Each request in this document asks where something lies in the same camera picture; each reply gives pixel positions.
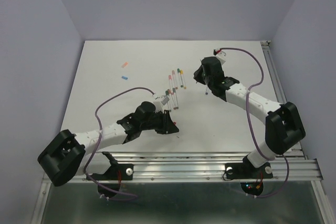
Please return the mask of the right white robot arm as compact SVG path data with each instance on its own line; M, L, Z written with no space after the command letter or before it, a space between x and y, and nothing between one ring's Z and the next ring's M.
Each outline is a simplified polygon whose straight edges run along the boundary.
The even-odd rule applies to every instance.
M306 136L293 103L280 104L249 91L238 80L225 76L218 57L204 58L194 72L194 80L206 85L214 96L240 107L264 124L265 140L246 156L241 165L244 175L255 176L263 164L284 154Z

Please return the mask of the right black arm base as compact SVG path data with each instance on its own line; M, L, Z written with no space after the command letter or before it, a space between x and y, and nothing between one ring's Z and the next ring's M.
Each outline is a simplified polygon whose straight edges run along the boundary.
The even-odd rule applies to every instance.
M264 189L264 180L273 177L269 162L255 168L247 156L243 158L242 162L225 163L225 170L222 175L222 179L227 182L240 180L243 192L255 198L261 196Z

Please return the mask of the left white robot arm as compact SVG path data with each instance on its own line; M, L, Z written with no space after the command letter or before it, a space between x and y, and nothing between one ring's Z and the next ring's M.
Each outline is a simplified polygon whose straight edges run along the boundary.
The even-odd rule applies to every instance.
M60 131L37 160L52 184L62 186L84 174L89 157L96 151L129 143L148 130L162 135L179 132L168 110L158 110L154 103L144 101L133 113L101 129L83 133Z

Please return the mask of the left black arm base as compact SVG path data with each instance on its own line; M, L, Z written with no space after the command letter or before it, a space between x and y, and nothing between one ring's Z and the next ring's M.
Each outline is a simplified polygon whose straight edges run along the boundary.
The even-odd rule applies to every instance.
M86 179L97 185L99 197L107 201L137 199L137 195L121 191L122 181L131 181L133 179L134 165L131 163L119 163L109 152L102 152L101 154L109 161L108 169L102 174L85 172Z

